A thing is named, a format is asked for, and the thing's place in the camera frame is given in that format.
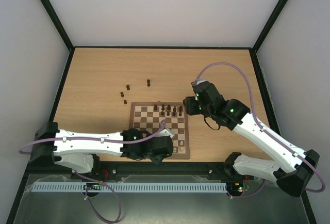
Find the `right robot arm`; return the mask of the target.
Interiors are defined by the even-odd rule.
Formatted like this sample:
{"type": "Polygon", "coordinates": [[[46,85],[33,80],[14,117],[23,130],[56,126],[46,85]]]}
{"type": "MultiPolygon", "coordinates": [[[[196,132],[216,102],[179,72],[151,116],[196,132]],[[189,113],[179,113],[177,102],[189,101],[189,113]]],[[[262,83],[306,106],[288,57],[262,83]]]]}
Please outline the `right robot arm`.
{"type": "Polygon", "coordinates": [[[186,97],[183,100],[187,114],[201,114],[204,119],[211,118],[219,127],[247,138],[271,160],[248,157],[241,153],[232,153],[225,165],[225,173],[234,179],[239,175],[252,175],[275,182],[285,193],[299,197],[314,174],[320,155],[313,149],[305,151],[267,127],[258,118],[254,118],[250,109],[242,102],[219,98],[215,103],[186,97]]]}

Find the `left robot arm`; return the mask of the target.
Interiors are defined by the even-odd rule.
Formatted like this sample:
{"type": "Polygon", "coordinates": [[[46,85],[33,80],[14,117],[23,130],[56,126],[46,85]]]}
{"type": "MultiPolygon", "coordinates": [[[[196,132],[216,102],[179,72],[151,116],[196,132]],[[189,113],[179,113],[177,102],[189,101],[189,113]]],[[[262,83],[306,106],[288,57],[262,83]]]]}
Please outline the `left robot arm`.
{"type": "Polygon", "coordinates": [[[149,159],[161,163],[173,154],[174,133],[161,121],[154,133],[130,128],[121,132],[96,134],[77,133],[60,129],[48,122],[35,134],[28,152],[29,165],[48,167],[60,165],[79,174],[100,170],[99,154],[124,157],[134,161],[149,159]]]}

